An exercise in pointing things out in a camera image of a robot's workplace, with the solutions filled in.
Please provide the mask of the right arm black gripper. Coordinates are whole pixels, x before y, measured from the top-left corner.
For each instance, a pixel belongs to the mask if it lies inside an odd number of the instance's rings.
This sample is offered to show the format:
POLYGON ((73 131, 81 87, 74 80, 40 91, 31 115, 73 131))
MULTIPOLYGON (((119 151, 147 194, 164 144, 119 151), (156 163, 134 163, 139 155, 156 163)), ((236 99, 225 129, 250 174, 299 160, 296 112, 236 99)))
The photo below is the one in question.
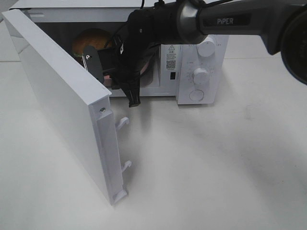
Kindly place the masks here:
POLYGON ((161 45, 182 44, 177 29, 179 6, 153 6, 135 10, 125 23, 126 36, 115 38, 110 48, 83 49, 83 65, 100 83, 103 72, 123 90, 129 107, 140 105, 140 71, 161 45))

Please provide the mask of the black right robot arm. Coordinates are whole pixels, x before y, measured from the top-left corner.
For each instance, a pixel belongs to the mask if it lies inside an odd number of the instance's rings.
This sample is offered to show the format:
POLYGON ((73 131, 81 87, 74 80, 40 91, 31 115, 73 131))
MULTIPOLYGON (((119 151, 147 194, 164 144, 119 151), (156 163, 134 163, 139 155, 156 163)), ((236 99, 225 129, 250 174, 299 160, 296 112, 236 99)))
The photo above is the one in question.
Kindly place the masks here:
POLYGON ((141 69, 160 45, 195 45, 208 35, 259 35, 270 55, 307 81, 307 3, 304 0, 160 0, 129 14, 125 38, 113 34, 102 49, 86 46, 83 65, 99 82, 109 75, 129 106, 140 104, 141 69))

